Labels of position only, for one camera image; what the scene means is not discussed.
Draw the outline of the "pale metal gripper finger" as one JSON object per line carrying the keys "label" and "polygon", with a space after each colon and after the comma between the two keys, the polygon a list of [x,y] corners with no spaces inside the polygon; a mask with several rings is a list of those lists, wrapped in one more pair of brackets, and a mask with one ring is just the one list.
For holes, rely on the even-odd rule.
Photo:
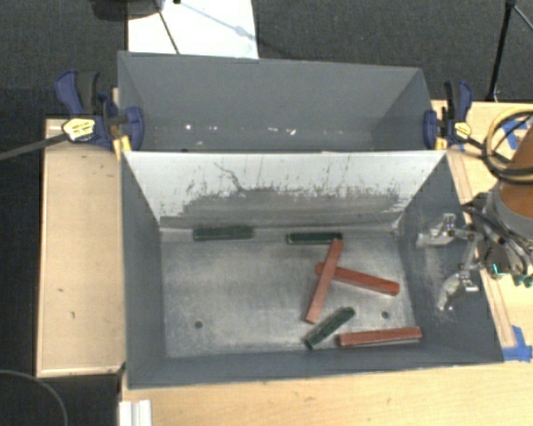
{"label": "pale metal gripper finger", "polygon": [[480,288],[472,281],[470,272],[456,272],[442,283],[436,300],[436,310],[440,312],[450,311],[455,298],[479,291]]}
{"label": "pale metal gripper finger", "polygon": [[444,213],[436,225],[418,234],[416,248],[425,249],[445,246],[459,238],[461,231],[456,226],[456,220],[457,216],[454,213]]}

